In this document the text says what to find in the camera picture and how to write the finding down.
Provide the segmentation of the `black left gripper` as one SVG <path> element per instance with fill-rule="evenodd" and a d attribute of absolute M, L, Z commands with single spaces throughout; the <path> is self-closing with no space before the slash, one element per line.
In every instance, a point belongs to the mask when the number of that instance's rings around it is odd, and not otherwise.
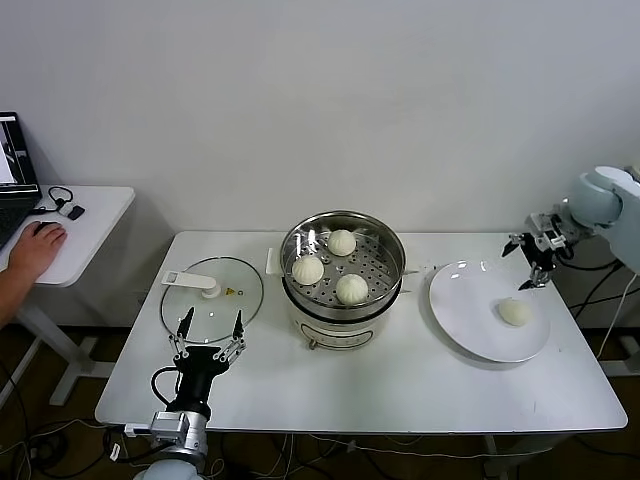
<path fill-rule="evenodd" d="M 230 342 L 224 347 L 187 347 L 194 307 L 190 307 L 179 319 L 175 333 L 168 336 L 173 360 L 182 378 L 173 400 L 173 411 L 210 413 L 209 396 L 213 379 L 229 369 L 246 348 L 242 311 L 239 310 L 233 326 Z"/>

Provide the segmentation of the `person right hand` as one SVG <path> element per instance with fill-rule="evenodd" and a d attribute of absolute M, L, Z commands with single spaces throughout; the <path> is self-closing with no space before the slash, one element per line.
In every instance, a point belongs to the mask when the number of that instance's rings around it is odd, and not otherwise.
<path fill-rule="evenodd" d="M 9 254 L 2 279 L 9 284 L 32 285 L 50 267 L 67 237 L 57 222 L 32 222 Z"/>

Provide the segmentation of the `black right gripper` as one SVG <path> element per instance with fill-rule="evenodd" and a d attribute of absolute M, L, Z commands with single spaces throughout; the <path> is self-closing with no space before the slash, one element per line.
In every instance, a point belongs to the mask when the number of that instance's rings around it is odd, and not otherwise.
<path fill-rule="evenodd" d="M 502 257 L 510 255 L 517 249 L 522 250 L 530 267 L 529 278 L 519 286 L 519 291 L 544 288 L 550 279 L 550 272 L 554 270 L 554 252 L 551 249 L 542 251 L 536 244 L 536 239 L 530 233 L 510 234 L 507 244 L 501 253 Z"/>

